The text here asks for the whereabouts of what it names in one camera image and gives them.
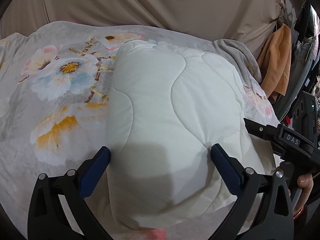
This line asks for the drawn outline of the person's right hand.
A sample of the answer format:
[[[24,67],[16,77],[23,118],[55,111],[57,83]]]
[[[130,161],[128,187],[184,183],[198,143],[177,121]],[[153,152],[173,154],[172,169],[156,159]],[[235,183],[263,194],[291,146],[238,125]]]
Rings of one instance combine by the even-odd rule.
[[[310,193],[313,188],[313,176],[312,174],[301,175],[297,179],[298,189],[293,195],[292,207],[293,218],[297,219],[304,211],[304,205],[306,204]]]

